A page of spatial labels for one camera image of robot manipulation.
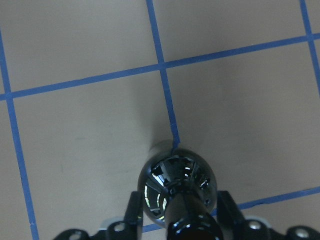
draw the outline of bolt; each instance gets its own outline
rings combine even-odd
[[[115,225],[113,229],[114,229],[115,232],[122,232],[123,230],[125,230],[125,228],[126,228],[125,223],[124,222],[120,222],[117,225]]]
[[[304,230],[303,228],[297,228],[297,229],[295,230],[295,234],[296,234],[298,237],[303,238],[303,239],[306,239],[306,238],[309,237],[309,233],[308,233],[306,230]]]
[[[258,221],[250,221],[249,227],[254,230],[259,230],[261,228],[261,224]]]
[[[69,240],[79,240],[80,238],[81,238],[81,232],[76,231],[69,237]]]

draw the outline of blue tape line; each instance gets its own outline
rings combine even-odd
[[[308,17],[308,10],[307,10],[307,5],[305,0],[300,0],[300,9],[301,9],[305,33],[307,36],[310,36],[312,35],[312,31],[311,31],[311,25]]]
[[[5,94],[0,94],[0,101],[6,100],[6,95]]]
[[[240,204],[238,204],[238,208],[241,210],[245,210],[245,209],[253,208],[258,205],[275,204],[275,203],[283,202],[286,200],[302,198],[302,197],[306,197],[306,196],[310,196],[310,195],[314,195],[314,194],[320,194],[320,186],[306,189],[306,190],[294,191],[294,192],[289,192],[289,193],[285,193],[285,194],[280,194],[280,195],[276,195],[276,196],[270,196],[270,197],[261,198],[258,200],[240,203]],[[214,209],[212,211],[211,215],[216,216],[217,209]],[[150,224],[150,225],[143,226],[142,232],[146,233],[146,232],[150,232],[150,231],[154,231],[154,230],[158,230],[158,229],[161,229],[161,227],[156,224]]]
[[[2,41],[2,35],[0,32],[0,67],[2,73],[2,81],[5,94],[2,94],[6,99],[6,104],[8,108],[8,114],[10,119],[11,131],[12,131],[12,138],[14,143],[15,154],[18,162],[18,167],[20,171],[20,178],[22,183],[22,190],[24,194],[24,200],[26,205],[26,211],[28,214],[28,219],[30,223],[30,230],[33,240],[39,240],[38,228],[36,223],[36,216],[34,211],[34,206],[32,203],[31,192],[29,187],[29,181],[27,176],[27,169],[24,160],[24,155],[22,152],[22,146],[20,141],[20,134],[18,129],[16,111],[14,106],[14,100],[11,94],[10,82],[9,82],[9,75],[8,75],[8,68],[6,63],[6,56],[4,51],[4,45]]]
[[[316,33],[313,36],[314,36],[314,39],[320,39],[320,33]],[[278,41],[266,42],[266,43],[261,43],[257,45],[252,45],[252,46],[245,46],[245,47],[235,48],[235,49],[221,51],[221,52],[215,52],[215,53],[209,53],[209,54],[200,55],[200,56],[173,60],[169,62],[164,62],[162,64],[142,66],[142,67],[128,69],[128,70],[122,70],[122,71],[111,72],[111,73],[106,73],[106,74],[97,75],[97,76],[86,77],[83,79],[76,79],[76,80],[51,84],[51,85],[45,85],[45,86],[34,87],[30,89],[25,89],[25,90],[14,91],[12,92],[12,97],[20,98],[20,97],[25,97],[29,95],[36,95],[36,94],[41,94],[41,93],[46,93],[46,92],[51,92],[51,91],[56,91],[56,90],[61,90],[66,88],[72,88],[72,87],[96,83],[96,82],[102,82],[102,81],[128,77],[128,76],[137,75],[137,74],[158,71],[163,68],[173,68],[177,66],[210,61],[213,59],[225,58],[233,55],[261,51],[265,49],[276,48],[276,47],[281,47],[281,46],[286,46],[291,44],[298,44],[298,43],[303,43],[307,41],[308,41],[307,36],[298,36],[298,37],[293,37],[293,38],[288,38],[288,39],[283,39]],[[0,94],[0,101],[4,99],[5,99],[5,96]]]
[[[4,92],[10,93],[11,87],[10,87],[10,82],[9,82],[6,55],[5,55],[4,43],[2,41],[1,31],[0,31],[0,68],[1,68],[1,75],[2,75]]]
[[[29,95],[46,93],[46,92],[51,92],[51,91],[60,90],[60,89],[67,89],[67,88],[72,88],[72,87],[86,85],[86,84],[92,84],[92,83],[97,83],[97,82],[102,82],[102,81],[107,81],[112,79],[138,75],[138,74],[144,74],[144,73],[153,72],[157,70],[159,70],[158,64],[142,66],[142,67],[132,68],[128,70],[122,70],[122,71],[116,71],[116,72],[106,73],[106,74],[97,75],[97,76],[86,77],[83,79],[65,81],[65,82],[60,82],[60,83],[46,85],[46,86],[34,87],[26,90],[14,91],[12,93],[12,97],[20,98],[20,97],[25,97]]]
[[[147,232],[151,232],[151,231],[155,231],[155,230],[159,230],[159,229],[162,229],[162,227],[153,223],[153,224],[143,226],[142,232],[147,233]]]
[[[244,47],[239,47],[235,49],[204,54],[200,56],[193,56],[193,57],[187,57],[179,60],[168,61],[165,63],[165,67],[174,68],[182,65],[200,63],[204,61],[210,61],[214,59],[220,59],[220,58],[230,57],[230,56],[239,55],[239,54],[246,54],[246,53],[251,53],[251,52],[261,51],[261,50],[266,50],[271,48],[277,48],[277,47],[291,45],[291,44],[303,43],[303,42],[306,42],[307,40],[308,39],[306,36],[297,36],[297,37],[292,37],[292,38],[283,39],[283,40],[265,42],[265,43],[260,43],[252,46],[244,46]]]
[[[314,34],[313,34],[313,39],[314,39],[314,40],[320,39],[320,33],[314,33]]]
[[[27,210],[29,223],[30,223],[31,235],[33,240],[39,240],[36,216],[35,216],[34,206],[31,198],[31,192],[30,192],[29,181],[27,176],[27,169],[26,169],[25,159],[22,151],[13,99],[8,97],[6,99],[6,104],[8,107],[13,143],[14,143],[16,158],[18,161],[18,167],[20,170],[22,189],[23,189],[26,210]]]
[[[305,33],[308,38],[308,45],[309,45],[309,51],[311,55],[314,75],[315,75],[316,83],[318,86],[318,92],[320,93],[320,68],[319,68],[319,62],[318,62],[318,57],[316,52],[316,46],[314,42],[314,35],[312,34],[311,24],[309,21],[308,10],[307,10],[307,5],[305,0],[300,0],[300,8],[301,8],[301,14],[302,14]]]
[[[165,98],[166,108],[169,115],[170,128],[173,136],[172,148],[175,149],[178,147],[178,144],[180,143],[180,136],[179,136],[178,125],[177,125],[174,105],[173,105],[171,91],[170,91],[167,70],[164,67],[165,60],[164,60],[164,54],[162,51],[162,46],[161,46],[161,41],[160,41],[160,36],[158,31],[154,4],[152,0],[146,0],[146,5],[148,9],[150,24],[151,24],[151,31],[152,31],[153,41],[154,41],[156,57],[158,60],[158,64],[160,66],[160,75],[161,75],[161,81],[163,86],[164,98]]]

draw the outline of black plastic part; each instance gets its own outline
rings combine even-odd
[[[272,240],[284,240],[285,236],[278,233],[277,231],[273,230],[272,228],[269,229],[270,231],[270,238]]]
[[[298,230],[305,230],[308,237],[300,237],[297,235]],[[294,226],[286,232],[287,240],[320,240],[320,233],[308,226]]]
[[[260,224],[259,229],[252,229],[249,227],[250,222],[258,222]],[[242,240],[271,240],[270,229],[260,221],[246,220],[242,223],[242,229],[240,233],[240,239]]]
[[[140,240],[143,225],[143,199],[142,193],[133,191],[125,212],[123,221],[117,221],[109,225],[107,230],[100,230],[95,235],[80,229],[69,229],[60,233],[53,240]]]
[[[223,240],[204,203],[195,195],[177,193],[165,212],[167,240]]]
[[[241,238],[243,223],[246,220],[228,191],[218,191],[217,220],[220,225],[232,229],[234,240]]]
[[[68,229],[60,233],[53,240],[69,240],[72,239],[72,235],[78,236],[78,240],[89,240],[89,235],[86,231],[81,229]]]

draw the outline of beige floor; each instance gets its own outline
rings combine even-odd
[[[11,86],[1,81],[3,239],[52,239],[73,227],[92,235],[104,219],[123,216],[150,147],[173,138],[162,66],[181,143],[209,162],[218,188],[237,203],[320,186],[319,66],[300,1],[153,6],[168,62],[160,57],[160,65],[144,0],[0,2],[1,70],[7,83],[7,67]],[[320,2],[306,6],[319,56]],[[12,96],[20,138],[6,104]],[[16,157],[20,142],[24,162]],[[282,233],[297,224],[320,230],[320,195],[244,213]],[[165,239],[165,231],[143,234],[150,238]]]

